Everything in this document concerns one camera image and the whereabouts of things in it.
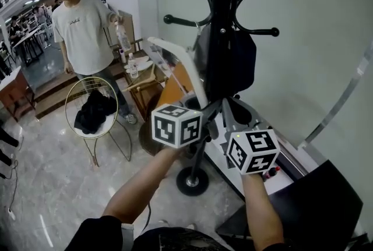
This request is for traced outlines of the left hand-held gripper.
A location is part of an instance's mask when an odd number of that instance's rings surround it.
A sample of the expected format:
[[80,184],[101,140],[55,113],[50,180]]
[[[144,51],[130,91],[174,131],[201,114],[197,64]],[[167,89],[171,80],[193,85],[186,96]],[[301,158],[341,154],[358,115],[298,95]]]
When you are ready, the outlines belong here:
[[201,111],[164,104],[151,113],[152,139],[168,147],[179,149],[212,138],[207,126],[221,111],[222,99],[209,103]]

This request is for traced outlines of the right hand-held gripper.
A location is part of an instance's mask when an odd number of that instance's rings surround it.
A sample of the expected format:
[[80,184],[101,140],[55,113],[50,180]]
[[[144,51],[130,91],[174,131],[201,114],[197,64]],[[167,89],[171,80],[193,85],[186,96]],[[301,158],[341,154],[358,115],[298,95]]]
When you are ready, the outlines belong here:
[[235,130],[235,120],[228,99],[222,100],[225,125],[223,154],[229,169],[241,175],[268,171],[280,153],[277,136],[271,126],[260,123],[254,128]]

